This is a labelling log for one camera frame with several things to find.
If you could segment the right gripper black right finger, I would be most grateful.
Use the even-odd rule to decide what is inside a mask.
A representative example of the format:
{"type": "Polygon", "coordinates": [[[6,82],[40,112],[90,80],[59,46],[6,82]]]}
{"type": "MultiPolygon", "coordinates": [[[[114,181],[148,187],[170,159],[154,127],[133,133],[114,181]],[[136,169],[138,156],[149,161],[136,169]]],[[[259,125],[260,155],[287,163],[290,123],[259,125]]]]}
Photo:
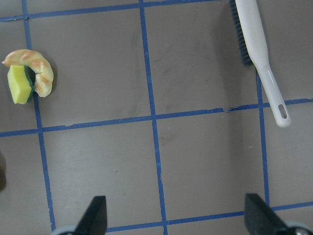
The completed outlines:
{"type": "Polygon", "coordinates": [[[288,227],[256,193],[245,195],[245,226],[250,235],[287,235],[288,227]]]}

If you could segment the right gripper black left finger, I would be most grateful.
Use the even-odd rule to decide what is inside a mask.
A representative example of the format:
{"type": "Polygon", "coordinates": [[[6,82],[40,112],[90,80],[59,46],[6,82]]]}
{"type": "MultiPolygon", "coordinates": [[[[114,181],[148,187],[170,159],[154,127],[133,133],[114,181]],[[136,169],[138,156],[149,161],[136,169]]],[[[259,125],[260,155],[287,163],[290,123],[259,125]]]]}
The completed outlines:
{"type": "Polygon", "coordinates": [[[76,226],[74,235],[104,235],[107,230],[105,196],[95,196],[76,226]]]}

